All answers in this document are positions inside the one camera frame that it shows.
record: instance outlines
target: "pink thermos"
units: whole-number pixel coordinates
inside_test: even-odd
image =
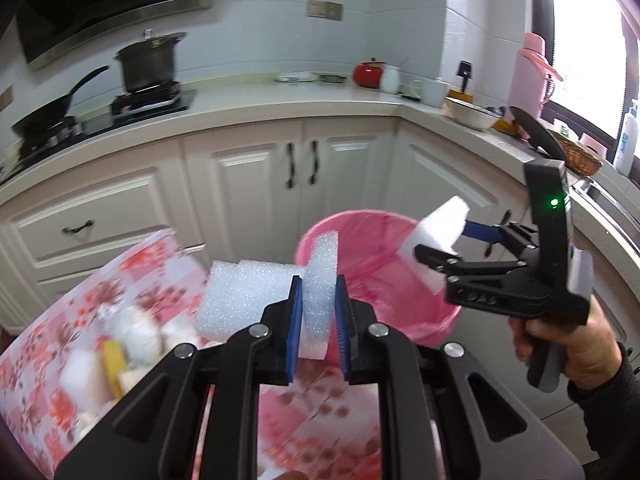
[[[545,40],[537,34],[527,32],[524,45],[518,51],[516,67],[511,81],[509,106],[517,106],[535,118],[539,118],[542,107],[549,101],[556,85],[554,78],[562,81],[562,77],[549,65],[545,51]],[[507,108],[505,117],[513,121],[513,115]]]

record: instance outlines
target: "silver bolt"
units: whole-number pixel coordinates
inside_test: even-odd
[[[177,347],[174,348],[174,355],[178,359],[188,359],[195,352],[196,347],[191,343],[180,343]]]
[[[465,354],[465,348],[460,343],[447,343],[444,345],[444,353],[449,357],[462,357]]]
[[[249,334],[258,339],[267,337],[269,335],[269,327],[262,323],[256,323],[249,327]]]
[[[369,325],[369,333],[373,337],[384,337],[389,335],[389,327],[383,323],[372,323]]]

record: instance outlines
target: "wrist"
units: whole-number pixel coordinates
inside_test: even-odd
[[[620,370],[622,363],[622,349],[615,340],[612,340],[606,358],[597,366],[585,370],[581,377],[574,380],[574,383],[581,390],[593,390],[612,380]]]

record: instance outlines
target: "white bowl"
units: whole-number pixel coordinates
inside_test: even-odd
[[[493,126],[498,119],[502,118],[498,114],[460,99],[447,97],[447,102],[451,108],[451,118],[473,130],[483,132]]]

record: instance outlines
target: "red teapot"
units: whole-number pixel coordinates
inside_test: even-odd
[[[376,61],[376,58],[372,57],[371,61],[356,66],[353,70],[353,80],[365,88],[379,88],[384,67],[384,62]]]

